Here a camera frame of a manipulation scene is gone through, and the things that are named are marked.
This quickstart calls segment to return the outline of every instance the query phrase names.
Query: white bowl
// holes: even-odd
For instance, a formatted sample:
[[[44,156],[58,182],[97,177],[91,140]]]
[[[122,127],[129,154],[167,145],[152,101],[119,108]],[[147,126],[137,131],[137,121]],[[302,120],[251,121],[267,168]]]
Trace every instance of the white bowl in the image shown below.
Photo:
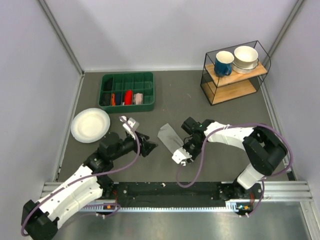
[[[250,46],[239,46],[234,50],[234,63],[242,68],[247,69],[258,59],[258,52]]]
[[[109,130],[109,115],[99,108],[89,108],[80,112],[72,121],[71,133],[81,143],[93,143],[101,139]]]
[[[232,70],[234,70],[235,72],[239,73],[239,74],[249,74],[251,73],[257,66],[255,66],[254,68],[251,69],[243,69],[240,68],[238,66],[235,65],[235,63],[232,64]]]

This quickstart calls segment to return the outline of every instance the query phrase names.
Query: metal floor panel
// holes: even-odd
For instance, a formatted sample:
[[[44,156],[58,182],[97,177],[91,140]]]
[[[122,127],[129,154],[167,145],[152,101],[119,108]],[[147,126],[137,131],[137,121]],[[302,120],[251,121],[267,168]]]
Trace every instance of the metal floor panel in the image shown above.
[[[54,240],[310,240],[300,203],[264,203],[250,218],[228,212],[118,213],[65,223]]]

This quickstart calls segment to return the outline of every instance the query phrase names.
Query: red object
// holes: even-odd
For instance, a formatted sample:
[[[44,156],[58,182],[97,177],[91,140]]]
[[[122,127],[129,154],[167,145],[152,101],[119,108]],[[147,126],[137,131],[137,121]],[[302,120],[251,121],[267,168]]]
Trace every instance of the red object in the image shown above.
[[[124,95],[124,105],[131,105],[132,104],[132,90],[126,91]]]
[[[117,194],[117,191],[114,190],[112,193],[115,195],[115,203],[118,203],[118,194]]]

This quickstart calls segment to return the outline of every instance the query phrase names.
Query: gray mat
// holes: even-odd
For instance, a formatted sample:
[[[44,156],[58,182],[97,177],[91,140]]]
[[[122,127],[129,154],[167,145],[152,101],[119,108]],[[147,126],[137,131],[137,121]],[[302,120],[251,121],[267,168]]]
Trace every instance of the gray mat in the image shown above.
[[[88,108],[98,107],[99,88],[106,73],[86,73],[75,114]],[[183,139],[187,137],[181,129],[182,123],[193,117],[202,122],[213,119],[222,124],[243,124],[248,122],[270,125],[268,111],[261,90],[257,93],[210,106],[200,88],[202,71],[159,71],[155,77],[155,107],[150,112],[126,114],[140,123],[138,131],[150,136],[158,147],[146,158],[140,157],[131,168],[111,174],[114,181],[127,182],[173,182],[176,180],[178,165],[171,159],[172,154],[158,139],[160,128],[169,123]],[[110,131],[125,137],[119,121],[120,114],[110,114]],[[59,181],[65,181],[98,147],[98,142],[80,143],[70,134]],[[133,160],[133,152],[114,162],[119,168]],[[191,181],[199,167],[199,159],[187,165],[180,174],[181,181]],[[236,147],[220,143],[207,145],[205,162],[198,181],[233,181],[249,164],[246,153]],[[277,171],[283,169],[281,164]],[[270,178],[273,181],[288,180],[286,175]]]

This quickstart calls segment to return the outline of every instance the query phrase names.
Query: gray floor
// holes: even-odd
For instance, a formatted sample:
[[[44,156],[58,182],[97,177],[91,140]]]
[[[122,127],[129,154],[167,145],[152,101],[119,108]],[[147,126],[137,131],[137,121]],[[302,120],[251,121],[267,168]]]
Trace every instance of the gray floor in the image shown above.
[[[81,215],[54,240],[311,240],[298,202],[264,202],[250,218],[223,212],[118,213],[105,220]]]
[[[75,114],[88,108],[99,107],[98,95],[102,76],[106,73],[86,73]],[[183,139],[187,134],[181,125],[188,117],[202,122],[213,119],[223,124],[265,123],[270,125],[269,115],[261,90],[257,93],[210,106],[200,88],[201,71],[159,71],[154,72],[156,100],[151,112],[126,114],[140,123],[138,131],[150,136],[159,146],[146,158],[140,157],[135,165],[123,172],[110,175],[121,182],[173,182],[178,165],[171,159],[171,153],[157,138],[159,129],[169,123]],[[125,131],[118,120],[120,114],[110,114],[110,131],[125,137]],[[70,134],[59,181],[65,181],[98,147],[98,142],[80,143]],[[134,158],[129,153],[114,162],[114,169],[122,167]],[[207,146],[205,162],[198,181],[233,181],[249,164],[244,151],[219,143]],[[181,171],[181,181],[191,181],[198,170],[199,160]],[[277,171],[283,169],[281,164]],[[273,181],[287,180],[286,175],[270,178]]]

